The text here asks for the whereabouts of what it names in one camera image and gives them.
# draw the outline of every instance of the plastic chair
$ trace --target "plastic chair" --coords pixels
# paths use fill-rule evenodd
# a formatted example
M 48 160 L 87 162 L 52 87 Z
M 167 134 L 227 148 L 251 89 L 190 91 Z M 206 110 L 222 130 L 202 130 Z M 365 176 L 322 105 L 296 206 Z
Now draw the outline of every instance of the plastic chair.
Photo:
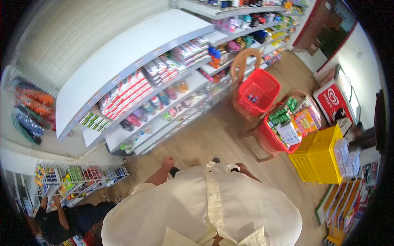
M 232 80 L 232 85 L 233 85 L 233 90 L 232 90 L 232 105 L 240 115 L 242 115 L 243 118 L 250 122 L 255 122 L 258 123 L 260 121 L 259 117 L 253 117 L 251 116 L 246 110 L 244 110 L 239 104 L 238 104 L 238 88 L 241 85 L 243 81 L 243 76 L 246 71 L 246 59 L 249 56 L 255 56 L 256 62 L 255 62 L 255 69 L 260 67 L 260 62 L 261 62 L 261 54 L 260 52 L 255 49 L 255 48 L 246 48 L 240 53 L 237 54 L 237 56 L 234 58 L 234 61 L 231 64 L 230 68 L 230 77 Z
M 313 100 L 313 98 L 311 96 L 309 96 L 308 94 L 306 94 L 306 93 L 304 93 L 302 91 L 299 91 L 299 90 L 290 90 L 282 98 L 281 102 L 285 102 L 288 99 L 288 97 L 290 97 L 290 96 L 291 97 L 295 97 L 296 96 L 296 97 L 299 97 L 301 99 L 307 96 L 307 97 L 309 97 L 309 99 L 311 99 L 311 101 L 314 104 L 314 106 L 318 109 L 318 107 L 317 107 L 315 101 Z M 269 109 L 267 112 L 270 112 L 271 110 L 273 110 L 273 108 L 275 106 L 276 105 L 273 105 L 271 107 L 271 109 Z M 263 148 L 268 153 L 268 157 L 263 158 L 263 159 L 257 159 L 258 163 L 271 160 L 271 159 L 277 157 L 278 153 L 281 152 L 281 151 L 278 151 L 277 149 L 275 149 L 270 144 L 270 140 L 267 139 L 266 136 L 259 131 L 260 124 L 264 124 L 264 121 L 263 120 L 260 121 L 260 123 L 256 127 L 247 130 L 246 132 L 244 132 L 241 135 L 242 137 L 254 137 L 256 139 L 256 141 L 259 143 L 259 145 L 261 146 L 261 148 Z

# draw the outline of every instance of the red basket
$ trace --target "red basket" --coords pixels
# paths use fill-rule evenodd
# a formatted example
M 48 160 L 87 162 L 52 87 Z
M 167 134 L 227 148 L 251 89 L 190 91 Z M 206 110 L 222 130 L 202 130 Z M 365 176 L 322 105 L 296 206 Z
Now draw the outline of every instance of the red basket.
M 276 106 L 282 104 L 281 102 L 276 103 L 275 105 L 272 106 L 272 109 L 274 109 Z M 299 144 L 294 144 L 290 146 L 290 148 L 286 148 L 286 146 L 282 143 L 282 141 L 278 138 L 278 136 L 272 131 L 272 129 L 268 126 L 268 115 L 269 113 L 264 117 L 264 120 L 262 123 L 259 124 L 258 126 L 258 131 L 260 134 L 264 135 L 264 137 L 268 140 L 268 142 L 271 144 L 271 146 L 276 149 L 279 152 L 287 152 L 288 154 L 293 154 L 294 151 L 298 149 L 298 146 L 300 146 L 301 143 Z
M 281 90 L 276 79 L 263 69 L 254 70 L 238 90 L 238 104 L 251 116 L 260 116 L 271 106 Z M 252 103 L 248 97 L 258 97 Z

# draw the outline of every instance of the wire rack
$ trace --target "wire rack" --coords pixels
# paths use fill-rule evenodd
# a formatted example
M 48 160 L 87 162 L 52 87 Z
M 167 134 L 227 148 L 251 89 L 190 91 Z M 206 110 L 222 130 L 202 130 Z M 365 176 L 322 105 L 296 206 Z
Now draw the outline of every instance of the wire rack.
M 38 196 L 61 195 L 62 205 L 75 205 L 76 198 L 83 198 L 93 191 L 109 187 L 130 175 L 124 165 L 114 168 L 89 164 L 70 165 L 62 163 L 38 162 L 42 185 Z

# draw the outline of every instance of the floor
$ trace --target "floor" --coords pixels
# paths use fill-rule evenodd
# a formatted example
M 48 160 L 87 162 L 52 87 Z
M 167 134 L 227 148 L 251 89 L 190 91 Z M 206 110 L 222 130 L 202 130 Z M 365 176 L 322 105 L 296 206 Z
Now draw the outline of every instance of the floor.
M 313 55 L 310 55 L 306 51 L 294 51 L 294 53 L 305 63 L 312 73 L 317 72 L 317 70 L 328 60 L 319 48 Z
M 267 71 L 281 84 L 278 101 L 290 89 L 311 93 L 316 86 L 309 68 L 290 51 L 283 52 L 283 58 Z M 175 166 L 179 169 L 204 164 L 213 157 L 219 157 L 225 163 L 246 164 L 250 172 L 263 183 L 283 191 L 303 218 L 302 232 L 296 245 L 320 245 L 327 232 L 325 226 L 319 225 L 315 209 L 328 185 L 302 182 L 286 154 L 257 163 L 256 158 L 266 157 L 266 154 L 252 137 L 239 137 L 244 129 L 242 121 L 230 106 L 218 104 L 147 155 L 128 157 L 127 167 L 132 175 L 113 187 L 96 191 L 83 202 L 97 204 L 103 200 L 104 193 L 115 201 L 119 195 L 128 196 L 136 184 L 144 182 L 159 168 L 161 158 L 166 155 L 175 158 Z

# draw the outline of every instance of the black clothing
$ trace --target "black clothing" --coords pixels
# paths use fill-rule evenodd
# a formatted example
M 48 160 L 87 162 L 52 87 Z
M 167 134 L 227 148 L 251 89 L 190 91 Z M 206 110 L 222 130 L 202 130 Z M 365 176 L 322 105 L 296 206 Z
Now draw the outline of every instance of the black clothing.
M 57 211 L 47 213 L 40 207 L 34 220 L 40 225 L 43 239 L 50 244 L 58 245 L 75 235 L 83 237 L 95 223 L 102 221 L 115 206 L 114 203 L 101 202 L 97 206 L 88 203 L 73 208 L 64 207 L 69 230 L 61 226 Z

